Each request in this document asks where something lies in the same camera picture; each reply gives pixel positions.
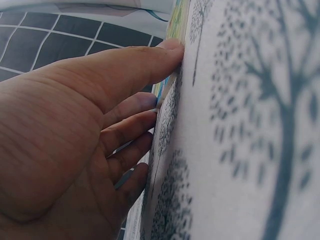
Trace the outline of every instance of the book page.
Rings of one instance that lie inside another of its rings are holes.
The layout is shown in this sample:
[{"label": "book page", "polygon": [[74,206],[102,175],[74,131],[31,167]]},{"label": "book page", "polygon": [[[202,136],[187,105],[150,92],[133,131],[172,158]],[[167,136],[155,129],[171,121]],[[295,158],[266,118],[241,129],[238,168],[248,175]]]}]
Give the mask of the book page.
[{"label": "book page", "polygon": [[320,235],[320,3],[191,0],[140,239]]}]

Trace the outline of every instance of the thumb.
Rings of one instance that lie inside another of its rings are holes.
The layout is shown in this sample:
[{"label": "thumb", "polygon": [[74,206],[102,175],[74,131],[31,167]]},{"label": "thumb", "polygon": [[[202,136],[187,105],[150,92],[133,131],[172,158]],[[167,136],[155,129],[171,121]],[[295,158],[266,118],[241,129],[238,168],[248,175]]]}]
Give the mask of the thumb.
[{"label": "thumb", "polygon": [[146,85],[165,79],[183,54],[179,41],[169,39],[157,47],[110,49],[62,60],[37,71],[58,72],[49,78],[89,99],[105,114]]}]

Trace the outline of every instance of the tree illustration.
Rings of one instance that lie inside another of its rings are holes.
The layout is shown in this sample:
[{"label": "tree illustration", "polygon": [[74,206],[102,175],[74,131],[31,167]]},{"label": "tree illustration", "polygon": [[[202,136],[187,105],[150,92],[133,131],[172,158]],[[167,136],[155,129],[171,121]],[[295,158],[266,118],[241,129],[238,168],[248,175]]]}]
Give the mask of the tree illustration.
[{"label": "tree illustration", "polygon": [[[320,80],[320,1],[230,0],[224,17],[217,34],[212,75],[213,139],[228,146],[219,161],[231,164],[234,178],[249,178],[251,166],[257,166],[256,181],[263,186],[268,165],[277,163],[261,238],[276,240],[289,191],[295,187],[294,166],[304,169],[300,191],[312,177],[306,162],[316,143],[297,145],[297,116],[302,114],[299,103],[308,98],[303,108],[308,121],[315,126],[319,118],[319,91],[313,86]],[[305,40],[297,47],[295,41],[301,36]],[[279,142],[274,134],[268,134],[273,129],[279,129]]]},{"label": "tree illustration", "polygon": [[158,162],[155,169],[154,179],[153,179],[153,186],[152,186],[152,193],[151,198],[153,197],[154,187],[157,177],[157,172],[160,164],[160,159],[163,153],[167,150],[170,140],[171,134],[174,130],[175,123],[178,117],[178,107],[180,101],[180,91],[182,86],[182,71],[178,75],[177,79],[173,83],[172,89],[170,90],[167,96],[167,102],[160,110],[160,114],[158,119],[161,119],[161,123],[158,123],[156,129],[158,129],[158,143],[157,143],[157,155],[158,155]]},{"label": "tree illustration", "polygon": [[197,0],[193,8],[189,38],[192,44],[194,44],[198,38],[199,40],[198,40],[198,46],[196,50],[192,86],[194,86],[196,82],[198,57],[199,57],[199,50],[201,45],[203,28],[212,5],[213,5],[213,0]]},{"label": "tree illustration", "polygon": [[150,239],[190,240],[193,198],[189,193],[189,168],[181,150],[175,150],[170,158],[157,199]]}]

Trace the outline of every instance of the tree trunk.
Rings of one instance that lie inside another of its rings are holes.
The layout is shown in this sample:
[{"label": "tree trunk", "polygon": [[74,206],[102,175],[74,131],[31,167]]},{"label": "tree trunk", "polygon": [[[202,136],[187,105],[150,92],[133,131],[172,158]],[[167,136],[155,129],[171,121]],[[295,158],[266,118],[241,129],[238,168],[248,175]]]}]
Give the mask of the tree trunk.
[{"label": "tree trunk", "polygon": [[200,44],[201,44],[201,38],[202,38],[202,31],[204,28],[204,23],[205,23],[205,15],[202,14],[202,22],[201,22],[201,28],[200,28],[200,37],[199,37],[199,43],[198,43],[198,47],[196,50],[196,57],[195,57],[195,65],[194,65],[194,72],[193,72],[193,81],[192,81],[192,86],[195,85],[196,82],[196,75],[197,75],[197,67],[198,67],[198,56],[199,56],[199,49],[200,49]]},{"label": "tree trunk", "polygon": [[279,236],[289,199],[293,172],[295,141],[294,107],[281,107],[282,152],[269,215],[264,227],[262,240],[276,240]]}]

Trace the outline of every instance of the dark tiled surface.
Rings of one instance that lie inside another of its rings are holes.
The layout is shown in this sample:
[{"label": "dark tiled surface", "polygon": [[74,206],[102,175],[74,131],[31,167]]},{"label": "dark tiled surface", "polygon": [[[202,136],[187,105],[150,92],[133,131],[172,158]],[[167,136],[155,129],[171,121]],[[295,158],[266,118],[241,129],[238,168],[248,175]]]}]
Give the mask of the dark tiled surface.
[{"label": "dark tiled surface", "polygon": [[142,92],[151,93],[152,91],[152,85],[147,85],[142,89]]},{"label": "dark tiled surface", "polygon": [[122,227],[122,228],[125,228],[125,227],[126,227],[126,224],[127,224],[127,219],[124,220],[124,222],[122,223],[121,227]]},{"label": "dark tiled surface", "polygon": [[155,47],[155,46],[157,46],[159,43],[161,43],[163,41],[163,39],[162,38],[159,38],[159,37],[154,37],[153,39],[152,39],[152,42],[151,42],[151,45],[150,45],[150,47]]},{"label": "dark tiled surface", "polygon": [[73,16],[60,16],[54,30],[94,38],[101,22]]},{"label": "dark tiled surface", "polygon": [[58,16],[55,14],[28,12],[21,23],[21,26],[51,29],[57,20],[57,17]]},{"label": "dark tiled surface", "polygon": [[0,69],[0,82],[18,76],[19,74]]},{"label": "dark tiled surface", "polygon": [[148,34],[109,23],[103,24],[97,37],[98,40],[123,47],[147,46],[150,38]]},{"label": "dark tiled surface", "polygon": [[123,240],[124,236],[125,236],[125,230],[121,230],[120,234],[119,234],[119,237],[118,237],[118,240]]},{"label": "dark tiled surface", "polygon": [[9,37],[14,30],[13,27],[0,27],[0,56],[3,54]]},{"label": "dark tiled surface", "polygon": [[132,170],[127,171],[127,172],[122,176],[122,178],[120,179],[120,181],[117,182],[116,185],[114,185],[115,189],[120,188],[120,187],[130,178],[130,176],[132,175],[132,173],[133,173]]},{"label": "dark tiled surface", "polygon": [[115,47],[115,46],[111,46],[111,45],[104,44],[101,42],[95,42],[93,44],[92,48],[90,49],[89,54],[95,54],[97,52],[101,52],[101,51],[108,50],[108,49],[116,49],[116,48],[117,47]]},{"label": "dark tiled surface", "polygon": [[18,25],[24,17],[24,12],[7,11],[3,12],[0,18],[0,24]]},{"label": "dark tiled surface", "polygon": [[84,56],[92,41],[51,33],[44,42],[34,69],[53,62]]},{"label": "dark tiled surface", "polygon": [[6,48],[0,66],[28,72],[46,35],[45,31],[17,29]]}]

